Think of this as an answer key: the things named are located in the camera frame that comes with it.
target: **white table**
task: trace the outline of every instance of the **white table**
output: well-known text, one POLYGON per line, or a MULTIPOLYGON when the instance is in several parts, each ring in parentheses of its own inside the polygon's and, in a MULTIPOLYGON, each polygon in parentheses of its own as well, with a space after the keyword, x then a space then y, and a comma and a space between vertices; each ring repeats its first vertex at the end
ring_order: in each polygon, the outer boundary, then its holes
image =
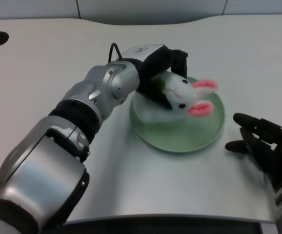
POLYGON ((196 153, 153 149, 133 131, 131 97, 103 124, 85 162, 89 187, 70 220, 138 214, 222 216, 269 222, 263 175, 225 143, 240 139, 235 112, 282 125, 282 15, 219 16, 178 25, 114 26, 79 19, 0 20, 0 165, 88 70, 124 50, 163 43, 188 52, 188 74, 219 83, 222 136, 196 153))

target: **black cable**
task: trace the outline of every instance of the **black cable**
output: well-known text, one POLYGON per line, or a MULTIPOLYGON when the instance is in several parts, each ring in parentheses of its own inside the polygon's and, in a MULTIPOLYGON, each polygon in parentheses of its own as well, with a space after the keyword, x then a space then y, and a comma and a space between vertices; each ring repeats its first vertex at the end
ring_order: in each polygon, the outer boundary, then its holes
POLYGON ((122 56, 121 56, 121 53, 119 51, 119 48, 118 48, 118 45, 116 43, 112 43, 111 45, 111 49, 110 49, 110 54, 108 55, 108 63, 111 62, 112 60, 112 54, 113 54, 113 48, 115 47, 116 49, 116 52, 118 54, 118 57, 119 57, 119 60, 122 60, 122 56))

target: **gray wall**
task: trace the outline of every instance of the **gray wall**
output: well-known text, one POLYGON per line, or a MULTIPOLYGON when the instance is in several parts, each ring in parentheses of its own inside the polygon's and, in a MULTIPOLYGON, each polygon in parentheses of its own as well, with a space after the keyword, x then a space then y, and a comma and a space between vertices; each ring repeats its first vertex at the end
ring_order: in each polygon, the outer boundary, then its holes
POLYGON ((282 0, 0 0, 0 19, 78 18, 109 24, 181 23, 217 15, 282 14, 282 0))

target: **green plate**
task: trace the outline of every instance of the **green plate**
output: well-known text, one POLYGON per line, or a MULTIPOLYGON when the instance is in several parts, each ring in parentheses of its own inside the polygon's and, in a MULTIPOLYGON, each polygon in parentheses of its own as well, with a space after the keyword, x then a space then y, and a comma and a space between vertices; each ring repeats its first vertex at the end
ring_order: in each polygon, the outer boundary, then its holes
POLYGON ((173 153, 200 150, 215 141, 223 130, 224 106, 217 94, 204 100, 213 103, 213 113, 207 117, 191 117, 173 123, 144 123, 136 115, 133 100, 130 120, 138 135, 148 144, 173 153))

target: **white plush toy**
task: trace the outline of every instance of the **white plush toy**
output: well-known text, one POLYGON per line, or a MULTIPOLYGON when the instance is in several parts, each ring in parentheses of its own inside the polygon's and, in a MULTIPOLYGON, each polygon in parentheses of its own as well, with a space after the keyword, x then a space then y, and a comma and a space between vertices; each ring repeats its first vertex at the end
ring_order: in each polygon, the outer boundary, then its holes
POLYGON ((133 107, 142 122, 173 122, 189 115, 202 117, 211 114, 212 103, 201 99, 217 90, 215 81, 199 80, 190 83, 182 76, 168 71, 153 79, 160 91, 166 95, 172 110, 161 107, 136 92, 133 107))

